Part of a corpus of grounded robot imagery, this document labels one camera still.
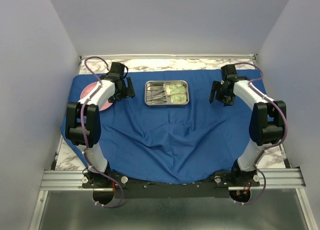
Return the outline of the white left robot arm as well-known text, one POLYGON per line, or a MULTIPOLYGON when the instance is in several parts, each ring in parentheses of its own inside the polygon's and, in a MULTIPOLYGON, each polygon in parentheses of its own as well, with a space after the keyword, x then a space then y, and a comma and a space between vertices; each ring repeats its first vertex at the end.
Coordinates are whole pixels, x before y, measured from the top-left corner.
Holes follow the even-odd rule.
POLYGON ((107 102, 115 103, 135 96, 129 69, 122 63, 112 62, 109 71, 98 76, 92 90, 77 102, 69 102, 66 107, 65 137, 75 146, 80 146, 82 154, 99 187, 110 184, 111 175, 106 172, 108 161, 103 156, 99 140, 101 137, 100 110, 107 102))

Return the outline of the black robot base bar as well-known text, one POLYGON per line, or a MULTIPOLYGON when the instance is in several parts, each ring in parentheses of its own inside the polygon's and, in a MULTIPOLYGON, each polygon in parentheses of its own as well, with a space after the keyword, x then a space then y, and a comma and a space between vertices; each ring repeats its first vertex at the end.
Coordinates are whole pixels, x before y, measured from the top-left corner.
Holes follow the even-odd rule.
POLYGON ((102 204, 114 200, 147 198, 232 198, 238 202, 249 202, 251 188, 260 186, 256 171, 234 174, 217 171, 211 176, 192 183, 172 184, 143 181, 107 171, 108 179, 98 173, 86 171, 82 174, 82 188, 92 189, 93 199, 102 204))

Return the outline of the pink plastic plate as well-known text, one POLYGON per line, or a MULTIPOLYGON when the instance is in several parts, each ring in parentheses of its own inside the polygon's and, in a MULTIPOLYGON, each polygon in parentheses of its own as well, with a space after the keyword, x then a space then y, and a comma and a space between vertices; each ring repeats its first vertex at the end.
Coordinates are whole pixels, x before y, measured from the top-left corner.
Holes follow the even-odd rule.
MULTIPOLYGON (((97 82, 93 82, 93 83, 90 83, 89 85, 87 85, 81 92, 80 94, 80 98, 79 100, 82 100, 84 99, 86 96, 89 95, 89 93, 93 90, 93 88, 96 86, 97 82)), ((113 103, 109 102, 109 101, 106 101, 103 106, 100 107, 99 111, 104 111, 106 109, 108 109, 109 107, 112 106, 113 103)))

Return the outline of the blue surgical drape cloth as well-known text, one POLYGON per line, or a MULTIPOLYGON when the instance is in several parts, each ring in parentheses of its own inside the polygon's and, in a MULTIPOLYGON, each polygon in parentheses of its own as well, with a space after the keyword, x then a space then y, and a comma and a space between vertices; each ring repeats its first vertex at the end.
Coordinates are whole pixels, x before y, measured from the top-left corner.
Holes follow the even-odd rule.
POLYGON ((134 98, 100 113, 100 147, 112 171, 173 184, 192 183, 229 171, 250 141, 252 111, 240 98, 232 106, 209 102, 220 70, 130 72, 134 98), (148 106, 148 81, 183 80, 189 103, 148 106))

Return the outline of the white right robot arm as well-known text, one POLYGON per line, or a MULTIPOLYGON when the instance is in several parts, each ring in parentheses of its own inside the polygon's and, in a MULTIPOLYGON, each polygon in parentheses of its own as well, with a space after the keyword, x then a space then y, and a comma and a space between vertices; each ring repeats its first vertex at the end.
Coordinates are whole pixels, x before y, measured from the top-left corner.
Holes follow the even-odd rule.
POLYGON ((250 141, 231 171, 215 172, 214 177, 225 178, 229 186, 244 186, 254 181, 257 164, 265 151, 284 142, 288 134, 287 107, 284 101, 275 101, 261 92, 253 80, 239 76, 234 64, 223 66, 221 77, 220 82, 213 81, 209 101, 232 106, 236 97, 241 98, 251 109, 250 141))

